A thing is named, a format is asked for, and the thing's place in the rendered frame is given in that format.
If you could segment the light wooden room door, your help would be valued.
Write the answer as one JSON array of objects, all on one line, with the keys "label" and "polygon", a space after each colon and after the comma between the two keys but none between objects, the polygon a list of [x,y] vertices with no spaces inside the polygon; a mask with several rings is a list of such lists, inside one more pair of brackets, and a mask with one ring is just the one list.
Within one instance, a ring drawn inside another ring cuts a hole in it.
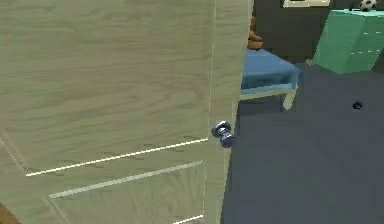
[{"label": "light wooden room door", "polygon": [[0,224],[220,224],[249,0],[0,0]]}]

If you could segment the black and white soccer ball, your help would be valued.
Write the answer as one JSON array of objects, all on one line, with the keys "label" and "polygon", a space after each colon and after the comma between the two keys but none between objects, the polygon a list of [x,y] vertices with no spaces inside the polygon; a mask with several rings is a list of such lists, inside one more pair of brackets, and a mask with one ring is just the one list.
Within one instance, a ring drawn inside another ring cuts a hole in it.
[{"label": "black and white soccer ball", "polygon": [[376,8],[377,0],[361,0],[359,9],[363,12],[369,12]]}]

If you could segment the blue bed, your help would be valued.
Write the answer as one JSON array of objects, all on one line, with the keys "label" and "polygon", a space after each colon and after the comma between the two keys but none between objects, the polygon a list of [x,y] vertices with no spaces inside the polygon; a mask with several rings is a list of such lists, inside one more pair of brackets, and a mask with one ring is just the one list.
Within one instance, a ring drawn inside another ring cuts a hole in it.
[{"label": "blue bed", "polygon": [[294,64],[264,49],[246,51],[241,100],[284,95],[282,106],[290,110],[303,72]]}]

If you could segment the brown teddy bear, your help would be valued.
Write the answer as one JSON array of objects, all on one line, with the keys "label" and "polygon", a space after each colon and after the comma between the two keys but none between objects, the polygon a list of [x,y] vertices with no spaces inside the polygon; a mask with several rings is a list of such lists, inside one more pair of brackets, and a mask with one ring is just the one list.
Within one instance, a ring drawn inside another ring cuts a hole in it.
[{"label": "brown teddy bear", "polygon": [[247,47],[251,50],[260,50],[263,47],[263,38],[256,34],[255,17],[251,18]]}]

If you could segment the green chest of drawers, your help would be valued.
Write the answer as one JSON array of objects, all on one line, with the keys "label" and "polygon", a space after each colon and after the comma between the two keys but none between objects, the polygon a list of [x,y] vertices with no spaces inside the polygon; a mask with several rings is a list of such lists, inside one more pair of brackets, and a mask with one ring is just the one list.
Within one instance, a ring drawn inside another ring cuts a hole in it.
[{"label": "green chest of drawers", "polygon": [[371,70],[384,48],[384,11],[331,10],[312,62],[337,74]]}]

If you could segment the white framed window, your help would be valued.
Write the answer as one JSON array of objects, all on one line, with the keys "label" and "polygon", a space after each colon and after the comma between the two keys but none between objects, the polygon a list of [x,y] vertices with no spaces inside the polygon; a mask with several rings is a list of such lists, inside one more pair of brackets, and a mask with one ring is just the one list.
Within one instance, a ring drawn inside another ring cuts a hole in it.
[{"label": "white framed window", "polygon": [[328,7],[331,0],[283,0],[283,8]]}]

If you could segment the dark metal door knob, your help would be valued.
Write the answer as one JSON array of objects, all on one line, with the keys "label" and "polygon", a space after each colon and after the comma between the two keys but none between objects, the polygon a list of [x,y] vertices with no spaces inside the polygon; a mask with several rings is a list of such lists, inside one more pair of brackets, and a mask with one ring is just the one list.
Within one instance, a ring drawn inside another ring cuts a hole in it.
[{"label": "dark metal door knob", "polygon": [[219,121],[212,129],[213,137],[220,141],[223,148],[231,148],[236,137],[232,133],[231,125],[228,121]]}]

